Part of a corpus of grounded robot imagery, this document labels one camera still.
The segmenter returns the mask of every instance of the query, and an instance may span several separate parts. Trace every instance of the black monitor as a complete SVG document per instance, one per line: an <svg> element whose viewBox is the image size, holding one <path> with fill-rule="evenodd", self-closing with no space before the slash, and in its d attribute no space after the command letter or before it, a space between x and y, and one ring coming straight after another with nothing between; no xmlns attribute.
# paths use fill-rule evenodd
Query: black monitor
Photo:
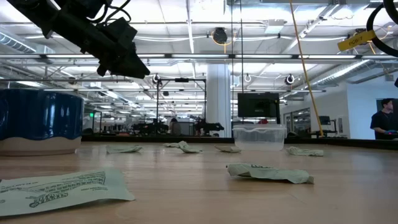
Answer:
<svg viewBox="0 0 398 224"><path fill-rule="evenodd" d="M238 93L238 116L277 118L280 123L278 93Z"/></svg>
<svg viewBox="0 0 398 224"><path fill-rule="evenodd" d="M330 125L329 116L319 116L319 121L321 122L321 125Z"/></svg>

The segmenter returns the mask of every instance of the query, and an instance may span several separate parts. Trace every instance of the ceiling duct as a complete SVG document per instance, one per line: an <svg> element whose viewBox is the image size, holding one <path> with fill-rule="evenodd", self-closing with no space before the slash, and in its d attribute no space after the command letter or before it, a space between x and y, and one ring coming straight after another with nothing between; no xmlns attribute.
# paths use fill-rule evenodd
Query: ceiling duct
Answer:
<svg viewBox="0 0 398 224"><path fill-rule="evenodd" d="M347 78L354 77L360 73L366 72L379 66L374 60L363 60L348 65L340 65L324 73L323 78L316 82L317 85L330 85L339 83Z"/></svg>
<svg viewBox="0 0 398 224"><path fill-rule="evenodd" d="M50 47L41 44L33 44L22 40L17 35L11 34L0 27L0 44L8 46L24 54L54 54L55 51Z"/></svg>

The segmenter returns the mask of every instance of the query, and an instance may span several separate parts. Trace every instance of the table surface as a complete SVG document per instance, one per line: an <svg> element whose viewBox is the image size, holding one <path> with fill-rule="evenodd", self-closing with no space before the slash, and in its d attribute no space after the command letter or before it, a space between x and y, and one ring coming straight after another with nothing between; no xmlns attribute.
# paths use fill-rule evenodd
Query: table surface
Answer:
<svg viewBox="0 0 398 224"><path fill-rule="evenodd" d="M220 152L212 144L192 144L201 154L184 154L161 144L141 144L132 154L107 154L107 145L84 142L76 154L0 157L0 179L60 175L100 167L120 169L132 202L91 202L0 223L397 223L398 153L326 145L324 157L285 151ZM290 184L230 177L226 165L247 162L304 169L315 184Z"/></svg>

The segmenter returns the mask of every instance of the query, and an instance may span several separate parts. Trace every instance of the fluorescent light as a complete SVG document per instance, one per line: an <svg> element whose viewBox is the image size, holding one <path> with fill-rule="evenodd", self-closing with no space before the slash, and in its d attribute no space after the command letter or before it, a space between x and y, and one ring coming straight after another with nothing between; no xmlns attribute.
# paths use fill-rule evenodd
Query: fluorescent light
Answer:
<svg viewBox="0 0 398 224"><path fill-rule="evenodd" d="M44 91L74 91L72 89L45 89Z"/></svg>
<svg viewBox="0 0 398 224"><path fill-rule="evenodd" d="M310 90L292 90L294 94L296 93L309 93ZM313 93L324 93L326 90L312 90Z"/></svg>
<svg viewBox="0 0 398 224"><path fill-rule="evenodd" d="M75 89L77 91L108 91L103 89Z"/></svg>
<svg viewBox="0 0 398 224"><path fill-rule="evenodd" d="M172 54L172 58L228 58L226 54Z"/></svg>
<svg viewBox="0 0 398 224"><path fill-rule="evenodd" d="M362 59L397 59L391 55L363 55Z"/></svg>
<svg viewBox="0 0 398 224"><path fill-rule="evenodd" d="M106 91L104 93L107 94L108 96L112 97L112 98L115 98L115 99L119 98L118 95L116 93L112 92L112 91Z"/></svg>
<svg viewBox="0 0 398 224"><path fill-rule="evenodd" d="M63 70L61 70L61 73L62 74L66 74L67 76L69 76L69 77L75 77L74 75L72 75L72 74L70 74L70 73L68 73L68 72L66 72L66 71L63 71Z"/></svg>
<svg viewBox="0 0 398 224"><path fill-rule="evenodd" d="M112 91L144 91L144 89L138 89L138 88L136 88L136 89L113 89Z"/></svg>
<svg viewBox="0 0 398 224"><path fill-rule="evenodd" d="M356 55L309 55L310 59L347 59L355 57Z"/></svg>
<svg viewBox="0 0 398 224"><path fill-rule="evenodd" d="M194 111L188 111L186 114L202 114L202 112L194 112Z"/></svg>
<svg viewBox="0 0 398 224"><path fill-rule="evenodd" d="M265 92L273 92L273 93L286 93L287 92L287 90L270 90L270 89L258 89L258 88L256 88L256 89L247 89L247 90L244 90L244 91L265 91Z"/></svg>
<svg viewBox="0 0 398 224"><path fill-rule="evenodd" d="M43 35L32 35L32 36L26 36L24 37L25 39L41 39L44 38Z"/></svg>
<svg viewBox="0 0 398 224"><path fill-rule="evenodd" d="M139 108L140 106L135 104L135 103L129 103L129 106L133 107L133 108Z"/></svg>
<svg viewBox="0 0 398 224"><path fill-rule="evenodd" d="M37 82L19 81L17 83L27 85L27 86L32 86L32 87L42 87L42 85L38 84Z"/></svg>
<svg viewBox="0 0 398 224"><path fill-rule="evenodd" d="M196 109L195 109L195 108L174 108L173 110L182 110L182 111L189 111L189 110L193 110L193 111L196 111Z"/></svg>
<svg viewBox="0 0 398 224"><path fill-rule="evenodd" d="M159 101L205 101L205 99L159 99Z"/></svg>
<svg viewBox="0 0 398 224"><path fill-rule="evenodd" d="M242 58L242 55L235 55L236 58ZM291 55L243 55L243 58L292 58Z"/></svg>
<svg viewBox="0 0 398 224"><path fill-rule="evenodd" d="M0 58L41 58L37 54L3 54Z"/></svg>
<svg viewBox="0 0 398 224"><path fill-rule="evenodd" d="M139 58L159 58L164 57L164 54L139 54Z"/></svg>
<svg viewBox="0 0 398 224"><path fill-rule="evenodd" d="M92 55L83 54L47 54L47 58L95 58Z"/></svg>

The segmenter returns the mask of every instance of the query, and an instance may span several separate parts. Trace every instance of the person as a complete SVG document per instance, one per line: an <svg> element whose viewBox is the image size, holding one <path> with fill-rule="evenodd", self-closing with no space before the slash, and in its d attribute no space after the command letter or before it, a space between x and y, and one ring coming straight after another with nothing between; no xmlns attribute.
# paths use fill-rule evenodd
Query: person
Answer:
<svg viewBox="0 0 398 224"><path fill-rule="evenodd" d="M381 101L383 109L372 116L371 129L374 130L376 139L388 140L396 138L396 136L391 136L392 134L397 134L398 130L398 122L393 115L392 100L392 98L383 99Z"/></svg>
<svg viewBox="0 0 398 224"><path fill-rule="evenodd" d="M169 130L171 135L175 136L181 135L181 125L178 123L177 119L173 118L170 121Z"/></svg>

